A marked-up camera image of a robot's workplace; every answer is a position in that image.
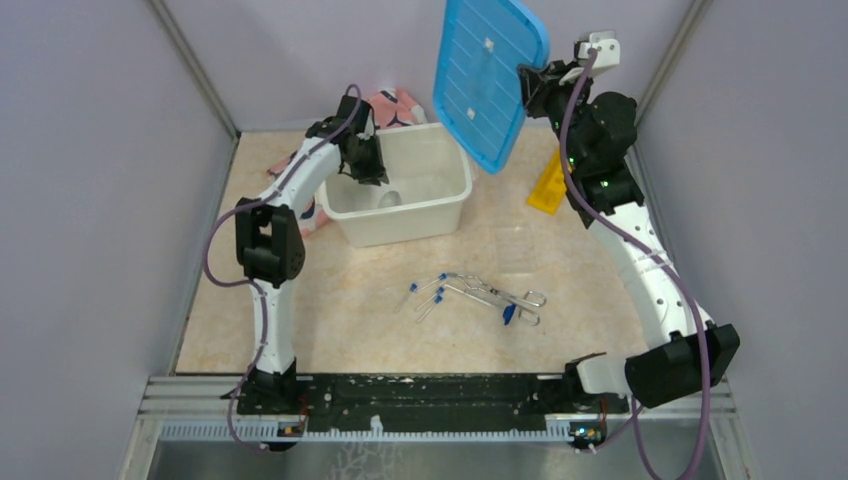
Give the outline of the blue plastic bin lid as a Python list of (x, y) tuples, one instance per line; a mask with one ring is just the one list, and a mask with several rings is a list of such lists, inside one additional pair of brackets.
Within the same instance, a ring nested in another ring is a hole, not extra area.
[(526, 118), (518, 67), (541, 68), (549, 52), (544, 24), (520, 1), (446, 3), (432, 104), (484, 172), (503, 170)]

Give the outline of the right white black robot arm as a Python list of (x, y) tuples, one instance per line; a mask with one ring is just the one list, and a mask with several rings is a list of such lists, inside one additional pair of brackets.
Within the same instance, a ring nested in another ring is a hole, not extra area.
[(546, 118), (570, 168), (566, 197), (587, 231), (609, 252), (642, 324), (645, 352), (595, 353), (565, 367), (563, 398), (590, 411), (603, 394), (630, 396), (654, 408), (716, 386), (740, 346), (736, 329), (718, 325), (692, 294), (662, 246), (645, 197), (626, 165), (635, 143), (635, 99), (591, 84), (575, 88), (578, 63), (520, 65), (522, 103), (531, 118)]

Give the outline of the white plastic storage bin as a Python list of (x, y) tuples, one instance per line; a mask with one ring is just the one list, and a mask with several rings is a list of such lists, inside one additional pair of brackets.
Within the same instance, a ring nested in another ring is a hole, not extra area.
[[(451, 234), (472, 192), (469, 159), (440, 123), (377, 133), (389, 184), (360, 185), (334, 174), (316, 193), (329, 217), (355, 248)], [(380, 209), (380, 197), (398, 191), (400, 206)]]

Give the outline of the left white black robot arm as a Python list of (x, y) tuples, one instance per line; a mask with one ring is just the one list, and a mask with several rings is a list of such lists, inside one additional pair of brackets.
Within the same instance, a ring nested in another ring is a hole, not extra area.
[(361, 185), (388, 183), (371, 105), (345, 94), (337, 112), (314, 123), (296, 156), (258, 198), (242, 198), (235, 215), (236, 258), (249, 282), (256, 353), (244, 391), (277, 414), (300, 399), (292, 346), (292, 293), (306, 250), (298, 220), (331, 175)]

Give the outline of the white round ball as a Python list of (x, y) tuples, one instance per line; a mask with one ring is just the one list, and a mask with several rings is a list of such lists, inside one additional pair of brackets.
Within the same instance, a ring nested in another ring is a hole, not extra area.
[(400, 206), (402, 204), (402, 198), (398, 191), (388, 191), (384, 193), (380, 199), (378, 200), (377, 207), (380, 209), (384, 208), (392, 208), (396, 206)]

